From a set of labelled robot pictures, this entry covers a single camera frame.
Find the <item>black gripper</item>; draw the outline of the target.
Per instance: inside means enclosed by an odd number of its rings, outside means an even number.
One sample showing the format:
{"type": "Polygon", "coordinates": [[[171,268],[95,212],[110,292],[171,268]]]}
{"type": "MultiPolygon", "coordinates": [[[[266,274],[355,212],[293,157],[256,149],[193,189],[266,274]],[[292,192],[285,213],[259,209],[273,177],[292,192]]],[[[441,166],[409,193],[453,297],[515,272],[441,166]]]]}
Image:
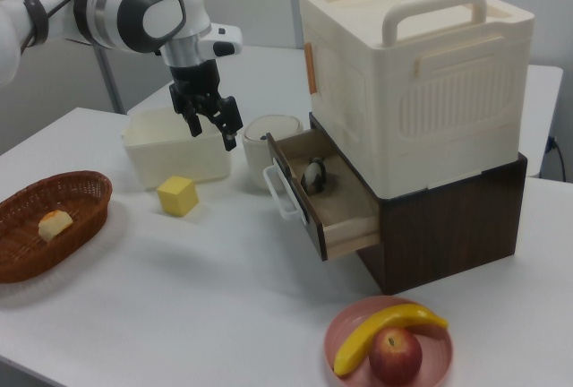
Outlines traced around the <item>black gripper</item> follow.
{"type": "Polygon", "coordinates": [[[192,137],[202,133],[197,114],[207,117],[222,135],[226,151],[236,147],[236,134],[243,128],[236,100],[221,98],[218,93],[220,77],[214,59],[188,67],[169,68],[173,83],[169,87],[174,110],[183,116],[192,137]]]}

